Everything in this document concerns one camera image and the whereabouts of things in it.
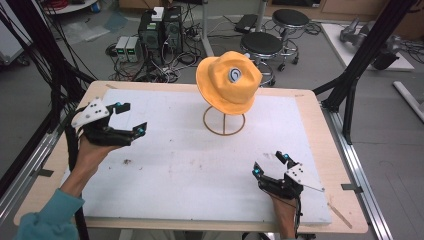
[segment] concrete floor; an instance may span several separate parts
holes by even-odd
[[[244,12],[251,12],[250,7]],[[89,21],[88,26],[103,26],[114,14],[104,8],[99,14],[81,10],[60,16],[62,23]],[[136,34],[139,15],[130,17],[123,28],[108,33],[93,42],[80,42],[72,47],[88,68],[99,79],[108,79],[114,73],[113,63],[105,55],[105,49],[115,43],[119,36]],[[226,21],[225,18],[210,19],[209,28]],[[238,35],[229,23],[220,24],[220,31],[209,35]],[[210,37],[215,55],[225,51],[240,51],[240,37],[222,39]],[[338,77],[344,70],[324,34],[303,34],[295,40],[301,55],[297,65],[287,64],[283,72],[275,71],[275,88],[314,89]],[[63,41],[58,45],[65,52]],[[352,124],[352,141],[374,195],[394,239],[424,239],[424,125],[406,101],[392,86],[402,81],[413,96],[424,101],[424,66],[410,56],[403,56],[415,67],[412,72],[366,71],[361,77],[356,93]],[[281,59],[268,61],[274,69]],[[194,84],[195,68],[182,71],[177,83]],[[4,110],[0,117],[0,176],[12,161],[49,110],[50,90],[38,75],[36,68],[12,64],[0,72],[0,100]],[[328,93],[318,96],[324,100]],[[12,220],[14,211],[0,226],[1,239],[11,239],[17,227]],[[116,229],[90,229],[92,239],[118,239]],[[198,239],[190,233],[188,238]],[[377,239],[372,229],[366,234],[317,234],[317,239]]]

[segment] person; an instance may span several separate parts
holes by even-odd
[[[84,204],[81,193],[108,153],[118,148],[94,145],[82,135],[74,170],[40,212],[22,216],[15,240],[78,239],[71,218]],[[271,199],[281,238],[295,239],[295,200],[281,200],[274,196]]]

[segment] orange hat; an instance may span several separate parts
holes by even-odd
[[[203,98],[225,114],[247,112],[255,100],[262,74],[253,62],[238,52],[203,59],[196,71],[196,82]]]

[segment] wooden table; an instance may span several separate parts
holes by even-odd
[[[198,92],[196,85],[189,84],[97,81],[90,85],[81,101],[81,106],[85,106],[96,96],[103,96],[108,89]],[[299,232],[365,233],[368,230],[368,226],[355,193],[353,191],[344,191],[341,187],[341,184],[350,183],[350,181],[313,92],[309,90],[260,88],[257,91],[257,95],[285,96],[295,99],[321,182],[326,188],[325,195],[332,223],[319,226],[301,224]],[[25,213],[39,211],[60,186],[67,168],[67,156],[66,139],[65,136],[62,136],[44,165],[44,169],[54,171],[53,175],[51,177],[39,176],[36,179],[15,215],[15,224],[19,224],[21,216]],[[275,224],[262,222],[175,221],[166,219],[93,217],[88,217],[86,220],[88,227],[277,232]]]

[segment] chair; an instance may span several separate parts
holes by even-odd
[[[255,57],[253,60],[256,67],[261,71],[263,76],[269,76],[268,79],[264,80],[260,86],[268,84],[274,86],[275,84],[275,75],[272,68],[264,62],[266,59],[275,58],[280,55],[283,45],[281,41],[269,34],[264,32],[252,32],[244,35],[240,41],[240,48],[242,51],[249,53],[251,56]],[[262,71],[260,65],[264,65],[268,71]]]
[[[281,52],[281,55],[284,56],[284,58],[283,63],[278,66],[278,70],[283,71],[286,66],[285,61],[287,56],[296,54],[296,57],[293,59],[292,63],[297,64],[299,61],[299,48],[292,40],[288,39],[288,35],[293,30],[305,28],[305,26],[309,23],[309,18],[305,14],[296,10],[280,9],[272,14],[272,21],[283,29],[283,31],[280,33],[280,36],[281,42],[283,43],[283,51]],[[289,48],[289,42],[292,43],[295,48]]]

